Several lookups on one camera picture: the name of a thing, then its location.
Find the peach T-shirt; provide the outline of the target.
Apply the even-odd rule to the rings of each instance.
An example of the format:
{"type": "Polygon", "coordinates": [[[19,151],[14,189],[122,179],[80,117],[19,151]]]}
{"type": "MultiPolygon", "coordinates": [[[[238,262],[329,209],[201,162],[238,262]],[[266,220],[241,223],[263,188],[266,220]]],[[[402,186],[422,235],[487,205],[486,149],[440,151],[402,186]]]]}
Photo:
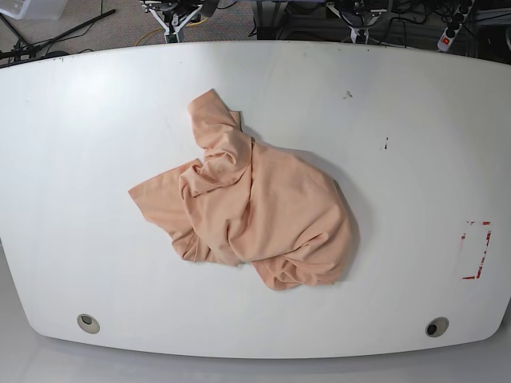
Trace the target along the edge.
{"type": "Polygon", "coordinates": [[[272,290],[336,282],[352,225],[334,180],[301,158],[256,142],[214,90],[188,105],[201,159],[129,191],[185,261],[254,266],[272,290]]]}

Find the red tape rectangle marking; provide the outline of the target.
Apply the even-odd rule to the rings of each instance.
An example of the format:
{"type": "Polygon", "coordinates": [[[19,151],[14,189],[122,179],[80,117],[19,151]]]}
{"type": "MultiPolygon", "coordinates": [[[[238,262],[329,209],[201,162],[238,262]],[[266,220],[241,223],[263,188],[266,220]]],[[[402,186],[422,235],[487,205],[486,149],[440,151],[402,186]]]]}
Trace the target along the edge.
{"type": "Polygon", "coordinates": [[[490,221],[467,221],[461,236],[458,273],[462,280],[481,277],[492,235],[490,221]]]}

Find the black equipment base on floor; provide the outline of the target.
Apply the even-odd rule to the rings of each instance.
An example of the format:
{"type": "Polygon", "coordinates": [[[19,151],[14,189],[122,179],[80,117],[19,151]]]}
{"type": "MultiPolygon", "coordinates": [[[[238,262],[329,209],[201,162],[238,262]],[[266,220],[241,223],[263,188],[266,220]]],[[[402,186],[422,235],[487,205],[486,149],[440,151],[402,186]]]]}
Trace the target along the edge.
{"type": "Polygon", "coordinates": [[[350,40],[350,28],[325,1],[254,1],[252,14],[258,40],[350,40]]]}

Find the white power strip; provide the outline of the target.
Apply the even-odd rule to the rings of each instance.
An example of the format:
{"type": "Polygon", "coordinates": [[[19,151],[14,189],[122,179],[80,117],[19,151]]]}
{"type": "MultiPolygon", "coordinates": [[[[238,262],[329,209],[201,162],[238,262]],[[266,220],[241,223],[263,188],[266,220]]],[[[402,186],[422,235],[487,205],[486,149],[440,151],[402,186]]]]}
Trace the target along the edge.
{"type": "Polygon", "coordinates": [[[437,47],[440,52],[446,53],[450,50],[456,36],[469,18],[474,6],[474,0],[461,0],[454,14],[450,17],[446,28],[438,40],[437,47]]]}

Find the clear plastic storage box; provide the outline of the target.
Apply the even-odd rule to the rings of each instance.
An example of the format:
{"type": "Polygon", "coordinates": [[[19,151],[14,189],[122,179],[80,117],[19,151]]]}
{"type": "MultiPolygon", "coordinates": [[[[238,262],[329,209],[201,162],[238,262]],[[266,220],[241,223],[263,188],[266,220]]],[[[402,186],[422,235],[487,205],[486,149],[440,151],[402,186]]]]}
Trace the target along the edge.
{"type": "Polygon", "coordinates": [[[59,19],[67,0],[0,0],[0,10],[15,20],[59,19]]]}

